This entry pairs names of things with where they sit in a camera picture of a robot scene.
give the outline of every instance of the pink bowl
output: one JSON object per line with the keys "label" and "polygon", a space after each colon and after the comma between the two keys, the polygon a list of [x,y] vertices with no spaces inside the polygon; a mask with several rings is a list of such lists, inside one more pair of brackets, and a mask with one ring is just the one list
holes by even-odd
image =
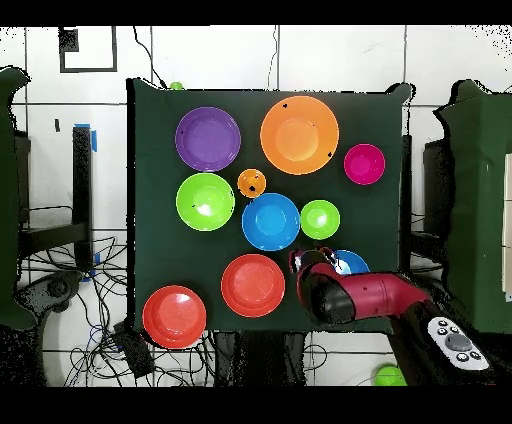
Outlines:
{"label": "pink bowl", "polygon": [[383,153],[373,144],[357,144],[345,155],[343,166],[347,177],[352,181],[368,185],[382,177],[386,160]]}

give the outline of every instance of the purple plate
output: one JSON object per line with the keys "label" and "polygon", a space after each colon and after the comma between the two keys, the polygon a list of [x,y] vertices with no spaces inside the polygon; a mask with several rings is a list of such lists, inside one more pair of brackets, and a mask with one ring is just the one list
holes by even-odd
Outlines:
{"label": "purple plate", "polygon": [[175,139],[183,162],[197,171],[220,171],[240,150],[238,125],[231,115],[216,107],[187,113],[176,129]]}

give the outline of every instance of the plate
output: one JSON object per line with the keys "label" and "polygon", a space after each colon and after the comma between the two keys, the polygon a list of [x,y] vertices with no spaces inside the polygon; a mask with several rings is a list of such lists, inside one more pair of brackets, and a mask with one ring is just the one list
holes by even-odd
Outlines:
{"label": "plate", "polygon": [[227,112],[216,107],[191,110],[176,129],[176,149],[197,171],[215,172],[228,166],[240,150],[240,130]]}
{"label": "plate", "polygon": [[265,251],[288,247],[297,237],[297,207],[278,193],[264,193],[249,203],[242,214],[242,230],[254,247]]}
{"label": "plate", "polygon": [[224,271],[222,297],[237,314],[258,318],[272,312],[284,296],[285,280],[270,258],[248,254],[236,258]]}
{"label": "plate", "polygon": [[324,166],[338,146],[338,122],[331,109],[309,96],[276,103],[261,124],[267,159],[287,174],[309,174]]}
{"label": "plate", "polygon": [[201,172],[183,181],[176,194],[176,208],[189,227],[213,231],[228,222],[235,210],[235,196],[224,178]]}
{"label": "plate", "polygon": [[206,308],[187,287],[165,286],[144,305],[142,323],[149,336],[168,349],[184,349],[197,341],[206,328]]}

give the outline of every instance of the dark green surface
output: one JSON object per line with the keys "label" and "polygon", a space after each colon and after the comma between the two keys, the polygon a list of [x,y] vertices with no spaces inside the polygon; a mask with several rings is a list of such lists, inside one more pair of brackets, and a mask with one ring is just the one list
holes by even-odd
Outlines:
{"label": "dark green surface", "polygon": [[512,303],[502,291],[505,154],[512,152],[512,95],[458,85],[448,123],[455,203],[447,240],[453,307],[478,331],[512,334]]}
{"label": "dark green surface", "polygon": [[28,82],[18,68],[0,69],[0,324],[24,330],[36,324],[32,312],[13,299],[18,276],[18,174],[14,148],[14,120],[11,102],[14,93]]}
{"label": "dark green surface", "polygon": [[[267,178],[266,192],[288,196],[299,211],[314,199],[334,203],[341,225],[323,241],[336,249],[360,254],[372,271],[392,271],[398,266],[399,179],[402,154],[402,103],[410,96],[407,84],[390,94],[299,93],[262,91],[164,91],[141,80],[135,88],[135,329],[141,330],[141,313],[152,292],[167,284],[181,284],[196,291],[207,309],[207,327],[215,330],[301,330],[314,325],[301,308],[295,278],[287,268],[290,250],[312,248],[314,241],[302,232],[289,248],[261,252],[245,239],[241,216],[249,199],[236,193],[233,216],[219,230],[199,232],[179,218],[175,197],[185,178],[196,171],[179,157],[174,144],[176,127],[190,110],[215,106],[236,120],[242,136],[234,162],[218,172],[236,190],[238,175],[257,168]],[[279,100],[306,94],[323,101],[334,112],[340,126],[338,148],[322,169],[293,176],[272,166],[260,145],[260,125]],[[358,186],[343,170],[348,149],[372,143],[386,157],[386,171],[376,184]],[[220,280],[226,266],[246,253],[261,253],[281,267],[286,277],[283,301],[262,318],[241,317],[224,303]],[[390,332],[387,319],[369,319],[336,327],[336,331]]]}

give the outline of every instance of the orange plate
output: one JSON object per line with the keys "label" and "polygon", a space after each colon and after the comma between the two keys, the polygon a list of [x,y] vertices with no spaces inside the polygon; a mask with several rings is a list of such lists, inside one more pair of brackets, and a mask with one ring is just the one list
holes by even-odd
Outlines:
{"label": "orange plate", "polygon": [[258,318],[272,312],[284,296],[284,275],[270,258],[250,253],[233,260],[220,284],[222,297],[238,315]]}
{"label": "orange plate", "polygon": [[281,100],[261,124],[261,147],[267,159],[287,174],[309,174],[324,166],[338,146],[336,117],[309,96]]}
{"label": "orange plate", "polygon": [[238,177],[238,190],[251,199],[263,194],[266,185],[265,175],[257,169],[246,169]]}

